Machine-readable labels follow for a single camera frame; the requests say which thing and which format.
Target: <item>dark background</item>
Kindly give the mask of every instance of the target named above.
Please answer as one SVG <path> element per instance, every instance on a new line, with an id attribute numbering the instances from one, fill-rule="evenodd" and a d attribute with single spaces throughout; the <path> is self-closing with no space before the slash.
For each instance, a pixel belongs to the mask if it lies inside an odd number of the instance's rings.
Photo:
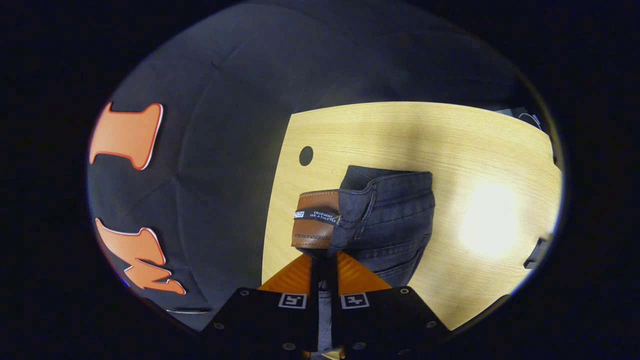
<path id="1" fill-rule="evenodd" d="M 5 240 L 6 276 L 15 282 L 5 297 L 16 327 L 3 327 L 3 338 L 17 357 L 202 355 L 108 267 L 92 233 L 84 166 L 94 121 L 129 71 L 232 3 L 25 1 L 2 11 L 11 161 L 4 194 L 15 208 L 4 213 L 17 215 Z M 570 176 L 560 241 L 544 266 L 499 312 L 442 348 L 442 357 L 638 358 L 637 115 L 623 113 L 639 55 L 637 8 L 415 4 L 487 41 L 532 79 L 564 135 Z"/>

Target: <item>wooden table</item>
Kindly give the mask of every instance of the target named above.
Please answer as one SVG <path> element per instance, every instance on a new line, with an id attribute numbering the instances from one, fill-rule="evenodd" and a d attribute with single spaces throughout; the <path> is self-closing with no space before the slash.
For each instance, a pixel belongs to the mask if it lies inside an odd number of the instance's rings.
<path id="1" fill-rule="evenodd" d="M 300 165 L 302 148 L 313 160 Z M 453 330 L 511 293 L 559 211 L 562 173 L 549 137 L 488 110 L 375 102 L 293 114 L 278 160 L 262 281 L 300 255 L 291 247 L 300 193 L 336 189 L 348 165 L 430 171 L 433 234 L 409 282 Z"/>

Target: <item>orange logo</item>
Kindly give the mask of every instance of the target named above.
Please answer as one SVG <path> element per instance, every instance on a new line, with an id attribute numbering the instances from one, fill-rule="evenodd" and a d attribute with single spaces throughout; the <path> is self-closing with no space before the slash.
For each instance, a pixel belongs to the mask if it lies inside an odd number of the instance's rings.
<path id="1" fill-rule="evenodd" d="M 141 289 L 173 291 L 180 295 L 187 293 L 176 280 L 156 282 L 171 276 L 171 272 L 141 261 L 151 261 L 157 265 L 166 263 L 157 236 L 151 229 L 143 227 L 137 234 L 126 234 L 107 229 L 99 219 L 95 219 L 95 224 L 107 249 L 131 265 L 124 273 L 135 285 Z"/>
<path id="2" fill-rule="evenodd" d="M 107 104 L 98 119 L 89 162 L 92 164 L 98 154 L 110 154 L 127 158 L 134 168 L 143 170 L 151 160 L 163 107 L 151 104 L 141 113 L 123 113 L 111 111 L 112 104 Z"/>

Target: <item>brown leather patch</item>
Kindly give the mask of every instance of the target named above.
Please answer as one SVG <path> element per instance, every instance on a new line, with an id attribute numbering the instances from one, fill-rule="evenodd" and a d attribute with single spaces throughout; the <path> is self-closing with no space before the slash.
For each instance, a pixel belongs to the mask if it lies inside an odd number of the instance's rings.
<path id="1" fill-rule="evenodd" d="M 310 192 L 300 195 L 298 209 L 329 208 L 338 212 L 338 192 Z M 291 246 L 305 249 L 328 249 L 331 244 L 333 225 L 317 220 L 296 219 L 293 221 Z"/>

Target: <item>black fabric tag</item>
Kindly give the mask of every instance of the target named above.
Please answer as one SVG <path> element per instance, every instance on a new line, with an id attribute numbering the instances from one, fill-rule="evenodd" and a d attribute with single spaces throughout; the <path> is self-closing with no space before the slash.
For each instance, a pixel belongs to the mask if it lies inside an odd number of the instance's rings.
<path id="1" fill-rule="evenodd" d="M 293 220 L 317 220 L 326 224 L 338 225 L 341 216 L 326 208 L 306 208 L 296 210 Z"/>

